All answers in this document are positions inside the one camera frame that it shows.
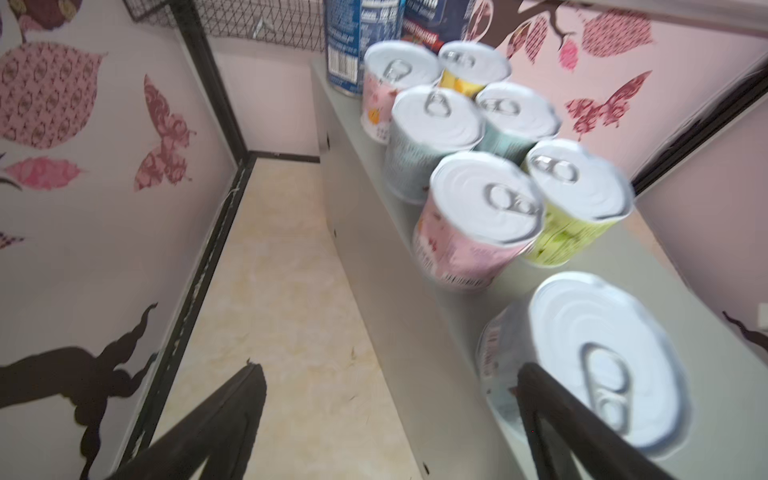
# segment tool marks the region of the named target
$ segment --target pull tab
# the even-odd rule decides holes
[[[578,168],[566,160],[539,155],[531,159],[531,164],[566,184],[573,184],[579,179]]]
[[[509,117],[520,114],[520,104],[510,98],[486,98],[480,101],[480,107]]]
[[[448,98],[439,91],[432,91],[424,103],[424,111],[431,117],[448,118],[451,116],[451,106]]]
[[[602,379],[596,368],[603,373]],[[629,433],[632,411],[632,375],[627,363],[613,350],[588,343],[581,350],[581,368],[595,414],[618,435]]]
[[[463,51],[447,51],[442,57],[461,67],[475,67],[475,56]]]
[[[485,201],[497,210],[507,210],[524,215],[538,213],[536,204],[502,184],[486,185]]]
[[[384,69],[384,78],[389,81],[398,81],[413,71],[413,66],[405,60],[396,58]]]

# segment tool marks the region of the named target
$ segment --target metal wire basket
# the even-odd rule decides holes
[[[194,8],[201,29],[214,37],[247,38],[303,50],[323,51],[322,0],[123,0],[134,22],[176,28],[170,9]]]

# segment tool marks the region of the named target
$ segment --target marble patterned floor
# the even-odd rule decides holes
[[[326,229],[317,164],[256,162],[154,438],[248,359],[267,396],[245,478],[420,478]]]

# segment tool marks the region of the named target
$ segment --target white can lid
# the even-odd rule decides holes
[[[547,200],[573,217],[599,223],[632,212],[634,192],[624,175],[574,141],[540,141],[525,163]]]
[[[392,119],[414,141],[437,150],[470,150],[485,133],[472,100],[447,88],[418,86],[402,91]]]
[[[539,364],[624,440],[646,453],[681,440],[687,387],[652,315],[599,276],[563,272],[529,306]]]
[[[410,41],[386,40],[373,44],[365,56],[366,68],[399,89],[433,85],[442,74],[437,55]]]
[[[448,155],[432,172],[429,194],[446,220],[473,240],[512,247],[541,232],[541,194],[517,165],[495,155]]]
[[[549,101],[515,83],[492,83],[478,93],[475,103],[494,127],[532,141],[554,137],[562,124]]]
[[[449,41],[440,48],[438,56],[445,70],[473,84],[487,85],[512,74],[504,55],[482,43]]]

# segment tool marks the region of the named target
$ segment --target tin can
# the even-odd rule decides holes
[[[366,51],[378,41],[400,38],[406,0],[326,0],[325,6],[328,82],[358,96]]]
[[[591,273],[562,272],[510,305],[476,354],[488,403],[525,438],[513,388],[536,362],[627,443],[653,457],[680,448],[691,405],[666,333],[632,295]]]
[[[449,41],[467,36],[475,0],[407,0],[402,39],[437,53]]]
[[[413,233],[417,263],[453,290],[480,290],[541,232],[544,200],[503,158],[459,152],[442,159]]]
[[[392,106],[401,91],[416,85],[437,85],[442,68],[424,47],[407,41],[380,41],[366,52],[362,87],[362,129],[380,144],[389,141]]]
[[[445,88],[409,88],[395,98],[392,107],[384,181],[401,200],[424,204],[429,176],[440,160],[471,150],[484,131],[480,112],[467,97]]]
[[[548,100],[519,84],[490,84],[478,93],[475,103],[485,116],[485,136],[475,149],[517,165],[536,142],[554,138],[562,125]]]
[[[451,41],[440,48],[440,63],[445,69],[440,86],[474,98],[486,85],[512,74],[504,56],[482,43]]]
[[[547,201],[544,231],[524,256],[535,265],[562,265],[634,209],[624,175],[574,141],[537,143],[523,170]]]

